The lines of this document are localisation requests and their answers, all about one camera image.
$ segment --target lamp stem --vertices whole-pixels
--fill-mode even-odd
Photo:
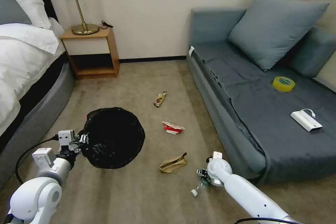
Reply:
[[[86,23],[84,21],[83,14],[82,14],[82,11],[81,11],[81,7],[79,6],[78,0],[75,0],[75,1],[76,1],[76,4],[77,4],[77,8],[78,8],[78,12],[79,12],[80,18],[82,20],[83,29],[84,29],[84,31],[87,31],[88,27],[87,27],[87,25],[86,25]]]

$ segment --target yellow tape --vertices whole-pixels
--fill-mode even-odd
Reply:
[[[281,92],[290,92],[295,86],[295,82],[287,77],[278,76],[275,77],[272,85],[275,89]]]

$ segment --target black trash bag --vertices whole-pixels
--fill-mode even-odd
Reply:
[[[102,169],[129,164],[141,151],[145,131],[138,118],[119,107],[101,108],[87,115],[84,129],[88,143],[81,147],[89,162]]]

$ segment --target carpet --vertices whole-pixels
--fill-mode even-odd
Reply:
[[[168,91],[160,108],[158,93]],[[45,138],[59,130],[84,126],[86,114],[101,107],[122,107],[141,122],[146,139],[142,151],[118,170],[94,168],[79,156],[63,190],[52,224],[91,223],[234,223],[248,214],[223,188],[209,187],[194,198],[197,168],[206,168],[213,151],[224,152],[216,130],[194,83],[186,61],[125,63],[119,78],[76,83],[69,103]],[[162,121],[186,129],[167,134]],[[58,150],[56,142],[44,147]],[[160,172],[163,160],[188,153],[188,164],[171,174]],[[37,168],[29,157],[20,167],[24,181]],[[336,219],[336,176],[318,181],[263,185],[260,189],[294,218],[307,223],[332,223]],[[18,187],[12,177],[0,191],[0,216]]]

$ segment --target plastic bottle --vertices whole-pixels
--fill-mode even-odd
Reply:
[[[191,194],[192,194],[194,197],[196,197],[196,196],[200,193],[200,190],[201,190],[202,188],[207,187],[207,186],[209,186],[209,182],[207,181],[206,178],[202,177],[201,180],[200,180],[200,182],[198,183],[196,189],[192,189],[192,190],[191,190]]]

